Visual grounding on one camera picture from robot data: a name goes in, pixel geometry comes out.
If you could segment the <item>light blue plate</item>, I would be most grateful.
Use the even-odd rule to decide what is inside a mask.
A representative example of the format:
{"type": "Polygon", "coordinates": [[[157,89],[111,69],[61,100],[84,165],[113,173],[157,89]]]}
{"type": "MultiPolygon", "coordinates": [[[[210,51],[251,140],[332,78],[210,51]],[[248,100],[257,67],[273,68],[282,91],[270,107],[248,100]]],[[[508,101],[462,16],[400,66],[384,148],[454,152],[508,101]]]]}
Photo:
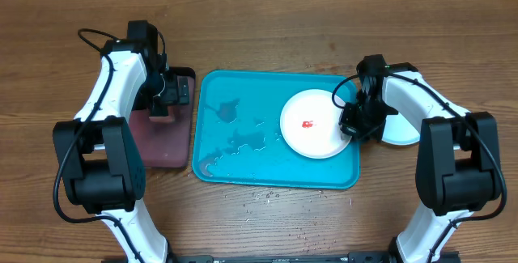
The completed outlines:
{"type": "Polygon", "coordinates": [[[400,114],[387,115],[382,142],[394,146],[410,146],[418,143],[419,132],[400,114]]]}

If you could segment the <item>dark tray with red water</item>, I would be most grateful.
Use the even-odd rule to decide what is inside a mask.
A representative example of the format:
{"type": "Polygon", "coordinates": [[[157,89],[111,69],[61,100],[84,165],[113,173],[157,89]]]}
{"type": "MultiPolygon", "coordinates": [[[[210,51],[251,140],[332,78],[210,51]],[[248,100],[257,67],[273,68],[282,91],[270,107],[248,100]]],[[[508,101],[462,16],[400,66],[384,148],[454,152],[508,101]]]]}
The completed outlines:
{"type": "Polygon", "coordinates": [[[171,70],[178,76],[179,87],[189,90],[189,104],[170,106],[169,120],[153,121],[147,109],[130,114],[129,127],[145,168],[185,169],[188,165],[196,73],[190,67],[171,70]]]}

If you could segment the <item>white pink plate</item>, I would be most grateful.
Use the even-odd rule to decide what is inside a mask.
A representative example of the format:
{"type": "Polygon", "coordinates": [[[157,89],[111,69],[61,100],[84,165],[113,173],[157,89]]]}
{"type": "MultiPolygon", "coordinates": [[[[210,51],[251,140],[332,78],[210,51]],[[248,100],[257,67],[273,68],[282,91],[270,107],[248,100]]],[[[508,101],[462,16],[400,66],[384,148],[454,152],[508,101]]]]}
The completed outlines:
{"type": "Polygon", "coordinates": [[[327,159],[340,154],[351,136],[339,125],[345,102],[330,91],[309,89],[293,95],[280,115],[280,130],[287,145],[310,159],[327,159]]]}

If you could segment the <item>teal plastic tray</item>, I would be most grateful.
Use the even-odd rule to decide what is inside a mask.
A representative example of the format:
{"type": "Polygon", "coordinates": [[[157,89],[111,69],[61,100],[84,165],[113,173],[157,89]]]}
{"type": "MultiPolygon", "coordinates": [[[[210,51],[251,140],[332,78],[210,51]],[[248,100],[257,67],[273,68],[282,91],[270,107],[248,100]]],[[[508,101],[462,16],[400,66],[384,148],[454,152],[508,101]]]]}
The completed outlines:
{"type": "Polygon", "coordinates": [[[342,103],[355,98],[353,82],[325,74],[214,70],[203,80],[197,111],[192,169],[215,183],[308,189],[348,189],[360,176],[359,144],[311,159],[282,136],[285,103],[308,89],[336,90],[342,103]]]}

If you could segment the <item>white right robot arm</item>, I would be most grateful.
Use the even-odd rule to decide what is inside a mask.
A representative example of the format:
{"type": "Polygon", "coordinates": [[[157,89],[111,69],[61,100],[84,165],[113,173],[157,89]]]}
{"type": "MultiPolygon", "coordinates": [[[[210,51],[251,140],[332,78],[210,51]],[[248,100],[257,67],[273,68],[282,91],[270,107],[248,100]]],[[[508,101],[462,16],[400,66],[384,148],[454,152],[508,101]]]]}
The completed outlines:
{"type": "Polygon", "coordinates": [[[458,252],[442,250],[452,234],[464,222],[495,218],[507,203],[495,118],[450,102],[410,63],[387,65],[370,56],[357,65],[355,76],[361,88],[354,103],[341,106],[338,122],[345,135],[380,140],[387,118],[397,114],[419,133],[420,204],[384,261],[460,261],[458,252]]]}

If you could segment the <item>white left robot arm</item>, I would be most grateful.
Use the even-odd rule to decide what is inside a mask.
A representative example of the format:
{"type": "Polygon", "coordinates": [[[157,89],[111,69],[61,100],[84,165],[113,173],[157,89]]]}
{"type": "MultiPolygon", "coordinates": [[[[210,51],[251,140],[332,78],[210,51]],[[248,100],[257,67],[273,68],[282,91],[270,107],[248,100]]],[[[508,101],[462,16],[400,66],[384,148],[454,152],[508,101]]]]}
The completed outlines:
{"type": "Polygon", "coordinates": [[[73,120],[58,122],[53,144],[59,168],[53,206],[68,223],[104,222],[129,262],[175,262],[168,240],[159,233],[143,201],[145,167],[130,132],[132,111],[164,117],[173,105],[187,106],[192,69],[170,69],[156,42],[110,36],[99,50],[101,70],[88,101],[73,120]],[[88,217],[67,216],[59,187],[88,217]]]}

